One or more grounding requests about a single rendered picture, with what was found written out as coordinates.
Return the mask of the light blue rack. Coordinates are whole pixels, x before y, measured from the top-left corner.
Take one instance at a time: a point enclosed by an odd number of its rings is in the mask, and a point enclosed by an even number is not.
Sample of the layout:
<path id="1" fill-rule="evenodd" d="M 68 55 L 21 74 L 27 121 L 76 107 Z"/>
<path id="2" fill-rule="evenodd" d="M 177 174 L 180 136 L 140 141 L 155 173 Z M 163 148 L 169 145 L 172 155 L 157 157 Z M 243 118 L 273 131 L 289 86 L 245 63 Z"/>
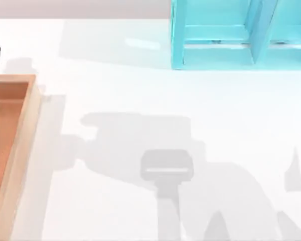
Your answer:
<path id="1" fill-rule="evenodd" d="M 301 70 L 301 0 L 170 0 L 175 70 Z"/>

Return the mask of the shallow salmon-coloured box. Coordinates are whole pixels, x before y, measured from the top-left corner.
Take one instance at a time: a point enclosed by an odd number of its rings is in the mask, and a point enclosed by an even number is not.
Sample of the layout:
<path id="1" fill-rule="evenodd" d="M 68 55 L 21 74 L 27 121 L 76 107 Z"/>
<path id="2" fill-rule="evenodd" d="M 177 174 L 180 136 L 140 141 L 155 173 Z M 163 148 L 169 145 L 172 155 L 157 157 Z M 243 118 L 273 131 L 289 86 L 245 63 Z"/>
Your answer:
<path id="1" fill-rule="evenodd" d="M 9 241 L 41 108 L 34 74 L 0 74 L 0 241 Z"/>

